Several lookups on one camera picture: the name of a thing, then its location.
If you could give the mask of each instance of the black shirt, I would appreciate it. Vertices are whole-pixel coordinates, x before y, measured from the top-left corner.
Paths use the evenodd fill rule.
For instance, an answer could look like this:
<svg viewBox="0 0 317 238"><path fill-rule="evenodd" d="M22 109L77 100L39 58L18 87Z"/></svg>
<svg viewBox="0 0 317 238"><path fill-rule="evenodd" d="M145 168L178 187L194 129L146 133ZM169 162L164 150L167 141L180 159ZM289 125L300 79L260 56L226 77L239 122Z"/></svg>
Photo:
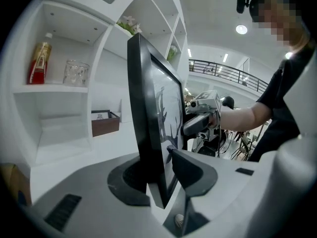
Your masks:
<svg viewBox="0 0 317 238"><path fill-rule="evenodd" d="M272 110L272 122L258 142L249 161L258 162L263 153L277 150L281 144L299 135L298 127L283 97L299 78L313 53L314 45L308 43L289 60L283 60L267 89L257 100Z"/></svg>

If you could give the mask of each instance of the railing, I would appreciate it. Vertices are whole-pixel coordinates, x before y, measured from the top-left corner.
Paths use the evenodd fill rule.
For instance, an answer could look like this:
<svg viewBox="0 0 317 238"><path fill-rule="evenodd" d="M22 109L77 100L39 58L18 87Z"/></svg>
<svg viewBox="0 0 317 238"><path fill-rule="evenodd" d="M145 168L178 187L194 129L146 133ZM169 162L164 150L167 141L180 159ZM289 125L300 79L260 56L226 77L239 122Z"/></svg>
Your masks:
<svg viewBox="0 0 317 238"><path fill-rule="evenodd" d="M221 77L259 93L263 93L268 86L268 83L249 73L216 62L189 59L189 71Z"/></svg>

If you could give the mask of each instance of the white bottle cap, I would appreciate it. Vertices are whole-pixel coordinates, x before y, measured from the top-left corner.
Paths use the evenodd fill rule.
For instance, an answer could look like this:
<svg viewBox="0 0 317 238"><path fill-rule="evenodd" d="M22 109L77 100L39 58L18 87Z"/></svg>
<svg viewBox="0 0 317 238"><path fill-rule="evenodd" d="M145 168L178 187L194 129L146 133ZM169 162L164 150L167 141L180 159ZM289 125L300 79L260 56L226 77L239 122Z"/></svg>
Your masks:
<svg viewBox="0 0 317 238"><path fill-rule="evenodd" d="M51 38L53 37L53 34L51 34L51 33L46 33L45 37L48 37L48 38L51 39Z"/></svg>

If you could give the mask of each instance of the bottle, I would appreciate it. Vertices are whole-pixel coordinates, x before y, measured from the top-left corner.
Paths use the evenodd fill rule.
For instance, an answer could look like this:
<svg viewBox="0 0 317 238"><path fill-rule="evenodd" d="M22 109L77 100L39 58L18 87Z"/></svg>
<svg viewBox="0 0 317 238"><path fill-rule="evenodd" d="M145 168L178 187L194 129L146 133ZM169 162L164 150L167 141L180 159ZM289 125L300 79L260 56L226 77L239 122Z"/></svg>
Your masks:
<svg viewBox="0 0 317 238"><path fill-rule="evenodd" d="M28 84L45 83L48 62L52 50L52 46L49 44L49 42L51 41L52 37L53 34L46 33L45 39L36 45L29 71Z"/></svg>

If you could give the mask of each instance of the round ceiling light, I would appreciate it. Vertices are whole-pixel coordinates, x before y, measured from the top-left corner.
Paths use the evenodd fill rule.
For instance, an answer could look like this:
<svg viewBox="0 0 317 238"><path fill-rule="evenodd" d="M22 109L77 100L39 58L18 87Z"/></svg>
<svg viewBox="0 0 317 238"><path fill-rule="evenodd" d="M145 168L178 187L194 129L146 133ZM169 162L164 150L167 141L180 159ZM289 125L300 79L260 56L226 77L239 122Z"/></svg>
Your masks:
<svg viewBox="0 0 317 238"><path fill-rule="evenodd" d="M244 25L239 25L236 27L236 31L239 33L239 34L246 34L248 29L246 26Z"/></svg>
<svg viewBox="0 0 317 238"><path fill-rule="evenodd" d="M292 55L293 55L292 52L287 52L285 57L286 57L286 59L290 59Z"/></svg>

